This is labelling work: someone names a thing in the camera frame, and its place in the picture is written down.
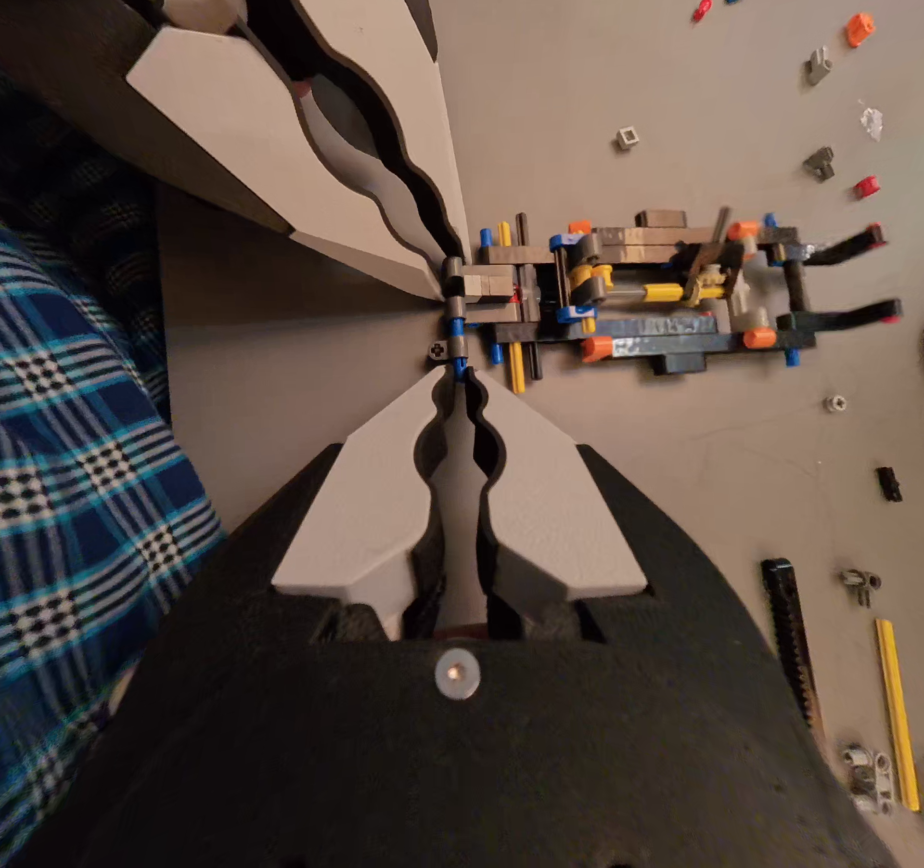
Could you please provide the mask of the light grey double pin connector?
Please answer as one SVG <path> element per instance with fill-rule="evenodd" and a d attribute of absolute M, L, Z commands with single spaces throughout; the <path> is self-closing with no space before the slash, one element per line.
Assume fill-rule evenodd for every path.
<path fill-rule="evenodd" d="M 891 758 L 856 743 L 843 745 L 840 757 L 854 805 L 871 815 L 891 816 L 896 803 Z"/>

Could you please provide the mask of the black lego gear rack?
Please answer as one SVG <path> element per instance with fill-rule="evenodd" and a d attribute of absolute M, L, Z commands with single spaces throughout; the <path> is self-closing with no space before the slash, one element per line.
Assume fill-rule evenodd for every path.
<path fill-rule="evenodd" d="M 794 567 L 785 558 L 769 558 L 760 563 L 760 575 L 783 675 L 822 757 L 829 760 L 830 745 L 822 721 Z"/>

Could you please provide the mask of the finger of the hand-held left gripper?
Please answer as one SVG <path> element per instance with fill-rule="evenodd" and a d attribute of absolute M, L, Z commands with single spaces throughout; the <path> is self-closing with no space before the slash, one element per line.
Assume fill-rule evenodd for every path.
<path fill-rule="evenodd" d="M 438 63 L 430 0 L 408 5 L 419 24 L 432 25 Z M 163 10 L 167 21 L 127 75 L 131 88 L 282 217 L 291 238 L 441 300 L 448 256 L 435 265 L 412 250 L 376 201 L 322 159 L 292 82 L 248 29 L 246 0 L 163 0 Z"/>
<path fill-rule="evenodd" d="M 439 265 L 469 257 L 431 24 L 408 0 L 246 0 L 247 25 L 299 96 L 322 159 Z"/>

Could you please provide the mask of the dark grey lego cross connector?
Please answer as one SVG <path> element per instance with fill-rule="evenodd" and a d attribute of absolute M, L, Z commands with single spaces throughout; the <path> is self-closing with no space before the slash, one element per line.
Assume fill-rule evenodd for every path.
<path fill-rule="evenodd" d="M 839 578 L 849 593 L 857 599 L 861 608 L 871 609 L 872 596 L 883 585 L 883 580 L 879 575 L 869 571 L 850 569 L 840 570 Z"/>

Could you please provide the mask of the person in blue plaid shirt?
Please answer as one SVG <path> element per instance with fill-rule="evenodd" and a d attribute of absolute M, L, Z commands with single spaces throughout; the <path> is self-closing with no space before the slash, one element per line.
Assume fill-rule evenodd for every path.
<path fill-rule="evenodd" d="M 223 529 L 174 435 L 153 181 L 2 73 L 1 856 Z"/>

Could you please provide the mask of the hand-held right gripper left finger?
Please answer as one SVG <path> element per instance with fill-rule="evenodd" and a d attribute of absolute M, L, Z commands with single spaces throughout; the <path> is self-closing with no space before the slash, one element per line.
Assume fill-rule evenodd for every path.
<path fill-rule="evenodd" d="M 390 639 L 433 634 L 446 586 L 433 475 L 453 408 L 436 368 L 346 439 L 273 575 L 278 592 L 372 608 Z"/>

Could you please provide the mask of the lego car chassis assembly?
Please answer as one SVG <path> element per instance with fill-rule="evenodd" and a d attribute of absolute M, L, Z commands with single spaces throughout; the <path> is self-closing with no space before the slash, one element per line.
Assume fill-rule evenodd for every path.
<path fill-rule="evenodd" d="M 480 332 L 494 365 L 523 393 L 543 377 L 540 347 L 568 344 L 585 364 L 638 359 L 658 376 L 703 372 L 710 355 L 783 354 L 800 365 L 820 334 L 894 324 L 898 298 L 815 310 L 806 271 L 886 244 L 878 223 L 832 245 L 803 242 L 773 214 L 690 227 L 684 211 L 646 209 L 629 227 L 570 223 L 531 243 L 526 214 L 484 228 L 472 264 L 449 259 L 444 289 L 467 307 L 466 337 Z"/>

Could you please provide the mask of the grey connector with blue pins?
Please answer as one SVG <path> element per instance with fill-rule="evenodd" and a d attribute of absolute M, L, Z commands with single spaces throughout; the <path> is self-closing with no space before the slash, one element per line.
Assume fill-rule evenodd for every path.
<path fill-rule="evenodd" d="M 465 380 L 468 369 L 468 341 L 466 337 L 467 307 L 463 297 L 451 296 L 445 300 L 442 326 L 445 337 L 434 340 L 428 348 L 428 358 L 435 363 L 446 363 L 453 371 L 457 384 Z"/>

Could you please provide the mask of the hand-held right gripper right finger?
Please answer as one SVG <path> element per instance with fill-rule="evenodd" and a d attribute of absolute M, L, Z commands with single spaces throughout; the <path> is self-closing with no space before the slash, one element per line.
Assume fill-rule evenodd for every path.
<path fill-rule="evenodd" d="M 482 371 L 468 369 L 465 391 L 485 477 L 476 550 L 489 602 L 536 622 L 553 607 L 644 593 L 648 579 L 578 443 Z"/>

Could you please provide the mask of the yellow lego axle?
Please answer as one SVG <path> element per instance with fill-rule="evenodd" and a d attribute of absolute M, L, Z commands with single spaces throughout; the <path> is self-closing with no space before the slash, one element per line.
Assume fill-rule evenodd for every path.
<path fill-rule="evenodd" d="M 921 815 L 922 802 L 902 672 L 895 640 L 895 627 L 889 620 L 875 619 L 876 641 L 880 654 L 884 698 L 892 737 L 899 797 L 908 811 Z"/>

